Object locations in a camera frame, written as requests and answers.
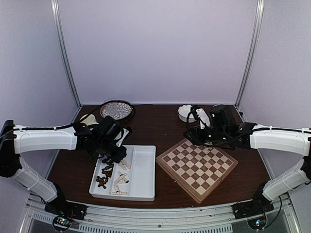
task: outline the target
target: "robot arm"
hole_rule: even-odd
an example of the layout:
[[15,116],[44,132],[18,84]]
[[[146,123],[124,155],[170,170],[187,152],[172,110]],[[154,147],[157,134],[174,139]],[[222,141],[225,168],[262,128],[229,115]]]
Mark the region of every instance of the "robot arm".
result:
[[184,133],[184,136],[196,145],[224,149],[273,149],[303,156],[291,169],[260,185],[250,203],[235,204],[233,209],[236,219],[253,216],[254,213],[261,214],[263,208],[272,210],[272,200],[311,181],[311,129],[283,129],[256,123],[237,125],[229,106],[226,105],[214,106],[209,112],[209,119],[200,119],[202,114],[196,113],[202,111],[204,110],[197,105],[191,108],[190,113],[200,120],[200,126],[188,129]]
[[107,116],[98,125],[83,123],[60,127],[24,127],[5,122],[0,134],[0,176],[18,181],[38,194],[53,212],[70,216],[74,208],[60,187],[31,168],[19,154],[34,150],[86,150],[119,163],[126,156],[123,140],[131,133]]

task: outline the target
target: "ventilation grille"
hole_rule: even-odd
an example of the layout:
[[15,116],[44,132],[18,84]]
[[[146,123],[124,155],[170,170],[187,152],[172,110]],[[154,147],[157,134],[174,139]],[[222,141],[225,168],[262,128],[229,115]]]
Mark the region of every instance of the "ventilation grille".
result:
[[53,217],[51,217],[49,215],[42,214],[42,213],[38,213],[38,212],[34,212],[33,219],[36,219],[36,220],[39,220],[42,222],[46,222],[46,223],[51,223],[51,224],[53,221]]
[[233,233],[231,224],[207,227],[195,231],[125,231],[80,224],[79,231],[83,233]]

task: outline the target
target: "metal bar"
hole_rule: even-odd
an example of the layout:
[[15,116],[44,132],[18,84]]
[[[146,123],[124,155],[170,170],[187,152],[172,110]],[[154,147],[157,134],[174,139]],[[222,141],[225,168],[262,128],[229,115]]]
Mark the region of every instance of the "metal bar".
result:
[[68,60],[68,54],[67,54],[67,50],[65,46],[65,40],[64,40],[63,30],[62,30],[59,8],[58,8],[58,0],[51,0],[51,4],[52,4],[52,12],[53,12],[53,17],[54,17],[55,26],[56,26],[57,35],[58,35],[58,42],[59,42],[60,49],[61,49],[62,61],[65,67],[65,72],[67,75],[67,79],[69,82],[71,92],[74,97],[74,101],[77,105],[77,108],[80,108],[81,103],[80,103],[78,92],[77,92],[77,89],[76,89],[76,86],[74,84],[74,80],[72,77],[72,72],[71,72],[69,60]]
[[253,64],[254,56],[255,56],[255,50],[256,50],[256,47],[258,44],[261,25],[262,25],[263,10],[264,10],[264,0],[258,0],[257,1],[257,10],[256,10],[255,22],[254,22],[254,28],[253,28],[253,35],[252,35],[252,39],[251,39],[251,45],[249,48],[249,53],[248,53],[248,57],[247,57],[247,62],[246,62],[244,74],[243,74],[242,83],[241,83],[240,90],[238,93],[238,97],[237,97],[237,100],[235,103],[235,106],[237,108],[240,107],[241,100],[242,100],[242,97],[243,97],[244,92],[245,92],[246,84],[247,84],[247,81],[248,81],[248,78],[250,76],[250,72],[252,69],[252,64]]

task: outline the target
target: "plastic tray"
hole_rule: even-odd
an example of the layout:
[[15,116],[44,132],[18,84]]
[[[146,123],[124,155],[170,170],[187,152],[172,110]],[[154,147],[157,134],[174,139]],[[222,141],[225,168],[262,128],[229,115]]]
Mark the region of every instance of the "plastic tray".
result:
[[[155,146],[125,146],[127,156],[123,159],[131,165],[131,169],[123,168],[114,163],[111,178],[109,178],[106,189],[98,187],[97,176],[102,177],[102,168],[107,166],[98,159],[89,193],[95,198],[114,199],[114,200],[137,200],[154,201],[155,199],[155,164],[156,147]],[[119,177],[118,171],[126,173],[129,183],[118,184],[120,191],[127,192],[126,195],[112,195],[114,190],[114,181]]]

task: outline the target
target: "dark brown square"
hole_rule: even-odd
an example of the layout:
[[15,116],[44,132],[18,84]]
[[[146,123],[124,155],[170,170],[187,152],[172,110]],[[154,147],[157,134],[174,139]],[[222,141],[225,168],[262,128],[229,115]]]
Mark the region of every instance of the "dark brown square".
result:
[[191,151],[191,153],[190,153],[192,156],[196,156],[198,153],[197,152],[195,152],[195,151]]
[[218,176],[216,176],[215,174],[210,176],[214,181],[216,181],[218,179]]
[[187,155],[187,154],[189,154],[189,152],[188,151],[186,151],[186,150],[184,150],[183,152],[181,152],[183,155]]
[[233,162],[232,162],[231,160],[229,160],[229,159],[228,159],[225,163],[228,164],[229,166],[230,166],[231,164],[233,164]]
[[218,158],[221,158],[223,155],[220,154],[220,153],[217,153],[216,156],[217,156]]
[[197,181],[193,182],[193,184],[191,186],[194,187],[194,189],[197,189],[198,187],[200,187],[200,185]]
[[185,180],[187,180],[190,177],[190,175],[187,173],[184,173],[181,175],[181,177],[184,178]]
[[215,171],[217,171],[217,169],[216,168],[214,168],[213,166],[209,169],[211,172],[215,172]]
[[188,170],[189,170],[189,167],[188,167],[187,165],[183,165],[181,168],[182,168],[184,171],[188,171]]
[[203,187],[204,189],[208,189],[208,188],[210,187],[210,185],[209,185],[208,183],[204,182],[204,183],[202,184],[202,187]]
[[180,169],[180,166],[177,165],[177,164],[174,164],[174,165],[172,166],[172,168],[173,168],[175,171],[177,171],[178,169]]
[[191,177],[194,178],[195,180],[197,180],[199,178],[199,175],[194,173]]
[[178,161],[180,161],[180,158],[174,157],[174,158],[173,158],[173,161],[174,161],[175,163],[177,163]]
[[208,176],[207,174],[205,174],[205,173],[204,173],[201,177],[202,177],[202,179],[205,180],[205,181],[209,178],[209,176]]
[[196,158],[192,158],[190,159],[191,162],[193,162],[194,164],[196,164],[198,162],[198,160]]
[[200,162],[204,165],[207,163],[207,161],[205,159],[201,159]]
[[220,168],[218,168],[218,170],[221,172],[221,173],[224,173],[225,172],[225,169],[221,166]]
[[204,172],[206,172],[206,171],[208,170],[208,168],[207,168],[206,166],[203,165],[203,166],[201,167],[201,170],[204,171]]
[[191,169],[192,169],[193,171],[199,170],[199,168],[198,168],[196,165],[193,165],[193,166],[191,167]]
[[182,148],[187,149],[188,145],[186,143],[184,143],[183,145],[181,145]]
[[224,164],[224,162],[223,162],[221,159],[218,160],[217,163],[219,163],[220,165],[223,165],[223,164]]
[[206,155],[206,153],[204,153],[203,151],[201,151],[201,152],[199,153],[199,155],[201,155],[202,157],[204,157],[204,156]]
[[210,159],[208,162],[209,162],[210,164],[212,164],[212,165],[215,164],[215,161],[214,161],[213,159]]
[[184,157],[184,158],[181,159],[181,161],[183,161],[186,164],[189,161],[189,159]]
[[164,160],[165,162],[168,162],[168,161],[171,160],[171,158],[170,158],[169,156],[165,156],[165,157],[163,157],[163,160]]
[[180,152],[178,150],[173,150],[174,155],[178,155]]

